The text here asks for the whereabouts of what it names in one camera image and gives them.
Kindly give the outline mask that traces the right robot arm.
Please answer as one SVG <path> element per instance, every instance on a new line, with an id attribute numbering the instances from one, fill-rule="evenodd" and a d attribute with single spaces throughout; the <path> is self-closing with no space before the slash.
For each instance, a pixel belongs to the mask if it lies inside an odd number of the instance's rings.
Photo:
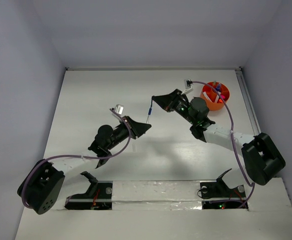
<path id="1" fill-rule="evenodd" d="M 264 186 L 286 166 L 268 134 L 248 135 L 216 124 L 208 118 L 209 108 L 200 97 L 188 100 L 176 89 L 170 94 L 153 96 L 152 101 L 189 122 L 194 138 L 233 151 L 243 178 L 250 184 Z"/>

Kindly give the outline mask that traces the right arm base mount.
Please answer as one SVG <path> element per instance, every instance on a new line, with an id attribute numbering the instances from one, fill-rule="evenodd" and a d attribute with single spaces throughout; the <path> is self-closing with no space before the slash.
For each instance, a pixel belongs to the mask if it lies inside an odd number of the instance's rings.
<path id="1" fill-rule="evenodd" d="M 243 185 L 229 188 L 223 177 L 231 169 L 223 172 L 216 180 L 200 182 L 197 196 L 202 200 L 204 210 L 248 209 Z"/>

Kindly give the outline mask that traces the blue ballpoint pen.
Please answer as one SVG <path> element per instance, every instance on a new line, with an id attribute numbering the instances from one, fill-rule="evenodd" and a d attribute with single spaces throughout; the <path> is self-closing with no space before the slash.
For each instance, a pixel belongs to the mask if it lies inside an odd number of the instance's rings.
<path id="1" fill-rule="evenodd" d="M 153 101 L 151 100 L 151 104 L 150 104 L 150 107 L 149 107 L 149 110 L 148 110 L 148 114 L 147 114 L 146 124 L 149 123 L 149 118 L 151 116 L 152 109 L 153 109 Z"/>

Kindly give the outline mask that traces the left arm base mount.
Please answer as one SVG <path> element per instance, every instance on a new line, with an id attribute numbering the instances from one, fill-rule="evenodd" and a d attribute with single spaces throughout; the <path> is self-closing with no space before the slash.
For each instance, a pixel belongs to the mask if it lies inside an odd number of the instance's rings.
<path id="1" fill-rule="evenodd" d="M 67 210 L 112 210 L 112 181 L 98 181 L 89 172 L 81 173 L 90 183 L 84 193 L 68 196 L 64 207 Z"/>

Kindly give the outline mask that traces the black capped white marker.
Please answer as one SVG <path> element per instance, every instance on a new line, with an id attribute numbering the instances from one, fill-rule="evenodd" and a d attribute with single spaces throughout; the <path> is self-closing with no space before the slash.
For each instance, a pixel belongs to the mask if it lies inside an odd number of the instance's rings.
<path id="1" fill-rule="evenodd" d="M 217 95 L 216 95 L 216 97 L 215 97 L 214 103 L 217 103 L 218 100 L 219 100 L 220 98 L 221 98 L 221 92 L 218 91 L 218 92 L 217 92 Z"/>

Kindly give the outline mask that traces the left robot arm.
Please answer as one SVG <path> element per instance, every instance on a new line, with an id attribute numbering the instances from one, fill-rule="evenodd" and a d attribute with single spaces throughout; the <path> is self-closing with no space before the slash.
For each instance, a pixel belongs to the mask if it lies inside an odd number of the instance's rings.
<path id="1" fill-rule="evenodd" d="M 88 147 L 95 156 L 64 154 L 39 160 L 17 189 L 23 205 L 38 215 L 46 213 L 57 202 L 66 176 L 77 174 L 88 178 L 80 184 L 80 193 L 87 198 L 94 197 L 98 181 L 83 168 L 84 164 L 97 160 L 98 168 L 105 165 L 109 159 L 119 155 L 110 152 L 113 148 L 123 141 L 129 143 L 132 139 L 140 138 L 150 128 L 149 123 L 124 116 L 118 126 L 106 124 L 98 129 L 94 141 Z"/>

